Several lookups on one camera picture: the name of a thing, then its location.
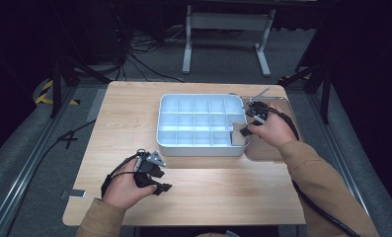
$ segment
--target person's left hand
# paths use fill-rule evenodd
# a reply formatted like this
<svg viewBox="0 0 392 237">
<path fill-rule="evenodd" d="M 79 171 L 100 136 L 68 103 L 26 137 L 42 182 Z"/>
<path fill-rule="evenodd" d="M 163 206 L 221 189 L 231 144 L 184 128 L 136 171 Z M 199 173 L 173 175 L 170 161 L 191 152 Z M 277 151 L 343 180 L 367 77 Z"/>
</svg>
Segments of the person's left hand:
<svg viewBox="0 0 392 237">
<path fill-rule="evenodd" d="M 137 159 L 132 159 L 118 170 L 133 172 Z M 103 201 L 122 209 L 129 209 L 141 199 L 156 191 L 156 185 L 139 188 L 133 179 L 133 174 L 122 174 L 115 177 L 104 194 Z"/>
</svg>

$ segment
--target wooden table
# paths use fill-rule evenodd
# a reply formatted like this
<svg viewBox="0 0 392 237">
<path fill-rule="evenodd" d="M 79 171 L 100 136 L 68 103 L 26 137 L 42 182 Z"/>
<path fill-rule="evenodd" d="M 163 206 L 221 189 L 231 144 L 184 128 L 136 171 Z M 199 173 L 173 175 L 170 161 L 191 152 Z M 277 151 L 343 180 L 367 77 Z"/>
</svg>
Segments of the wooden table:
<svg viewBox="0 0 392 237">
<path fill-rule="evenodd" d="M 63 215 L 66 225 L 79 225 L 100 186 L 124 158 L 137 149 L 158 150 L 159 102 L 169 93 L 235 93 L 253 97 L 264 85 L 113 82 L 78 172 Z M 269 97 L 284 97 L 271 86 Z M 304 224 L 303 211 L 278 151 L 264 143 L 269 161 L 241 157 L 165 157 L 167 168 L 159 181 L 173 187 L 160 196 L 146 197 L 129 209 L 124 225 L 278 225 Z"/>
</svg>

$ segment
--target forearm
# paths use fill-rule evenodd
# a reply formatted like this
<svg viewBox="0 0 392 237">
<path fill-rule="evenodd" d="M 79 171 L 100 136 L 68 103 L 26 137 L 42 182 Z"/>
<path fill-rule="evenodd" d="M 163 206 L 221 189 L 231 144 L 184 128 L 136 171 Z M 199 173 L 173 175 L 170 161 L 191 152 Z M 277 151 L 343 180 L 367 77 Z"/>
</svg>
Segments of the forearm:
<svg viewBox="0 0 392 237">
<path fill-rule="evenodd" d="M 312 147 L 290 141 L 278 149 L 291 179 L 313 202 L 360 236 L 377 236 L 371 219 L 351 195 L 344 180 Z M 303 200 L 301 203 L 309 236 L 347 236 Z"/>
<path fill-rule="evenodd" d="M 94 199 L 76 236 L 119 236 L 125 210 Z"/>
</svg>

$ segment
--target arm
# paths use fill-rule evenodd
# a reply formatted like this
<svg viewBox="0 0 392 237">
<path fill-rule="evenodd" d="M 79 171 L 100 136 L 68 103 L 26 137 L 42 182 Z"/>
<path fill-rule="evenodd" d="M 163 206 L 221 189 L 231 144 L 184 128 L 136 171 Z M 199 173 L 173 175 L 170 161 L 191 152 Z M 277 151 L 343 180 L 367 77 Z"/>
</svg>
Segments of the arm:
<svg viewBox="0 0 392 237">
<path fill-rule="evenodd" d="M 281 118 L 270 113 L 263 125 L 250 125 L 249 129 L 278 149 L 291 179 L 313 202 L 358 235 L 377 236 L 371 219 L 352 196 L 337 171 L 319 157 L 311 146 L 297 141 Z M 302 199 L 300 202 L 309 236 L 347 236 Z"/>
<path fill-rule="evenodd" d="M 118 173 L 132 172 L 135 164 L 136 159 L 131 160 Z M 156 186 L 138 188 L 132 174 L 115 177 L 103 199 L 94 199 L 76 236 L 119 236 L 126 210 L 155 190 Z"/>
</svg>

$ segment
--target white plastic tray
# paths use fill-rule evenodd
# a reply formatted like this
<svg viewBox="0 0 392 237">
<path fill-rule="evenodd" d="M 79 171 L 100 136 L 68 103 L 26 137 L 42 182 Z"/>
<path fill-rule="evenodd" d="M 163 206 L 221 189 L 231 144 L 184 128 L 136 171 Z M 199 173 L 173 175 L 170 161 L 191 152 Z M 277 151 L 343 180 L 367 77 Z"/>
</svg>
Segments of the white plastic tray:
<svg viewBox="0 0 392 237">
<path fill-rule="evenodd" d="M 240 156 L 233 146 L 233 121 L 247 123 L 240 97 L 222 94 L 167 94 L 159 108 L 157 141 L 165 156 Z"/>
</svg>

